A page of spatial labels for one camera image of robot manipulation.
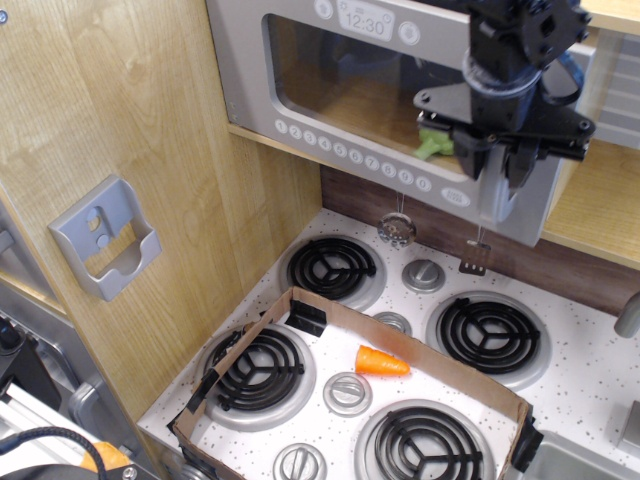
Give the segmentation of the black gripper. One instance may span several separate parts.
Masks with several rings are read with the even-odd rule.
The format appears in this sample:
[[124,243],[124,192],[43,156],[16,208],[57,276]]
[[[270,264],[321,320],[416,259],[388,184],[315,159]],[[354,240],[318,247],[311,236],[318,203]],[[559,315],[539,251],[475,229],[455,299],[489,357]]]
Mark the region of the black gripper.
[[569,105],[552,103],[533,86],[523,93],[482,93],[466,83],[416,93],[420,129],[445,132],[463,173],[478,180],[495,147],[505,147],[510,190],[520,189],[538,160],[548,156],[581,161],[595,122]]

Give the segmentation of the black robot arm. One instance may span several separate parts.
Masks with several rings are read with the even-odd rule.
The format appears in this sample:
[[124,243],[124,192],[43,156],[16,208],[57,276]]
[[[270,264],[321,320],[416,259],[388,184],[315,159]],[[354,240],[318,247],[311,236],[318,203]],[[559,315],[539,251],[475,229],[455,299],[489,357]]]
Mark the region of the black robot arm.
[[596,125],[574,109],[584,73],[569,48],[585,40],[590,14],[577,1],[461,1],[469,47],[463,82],[414,97],[418,123],[449,135],[464,173],[478,179],[503,150],[508,187],[523,187],[548,156],[581,161]]

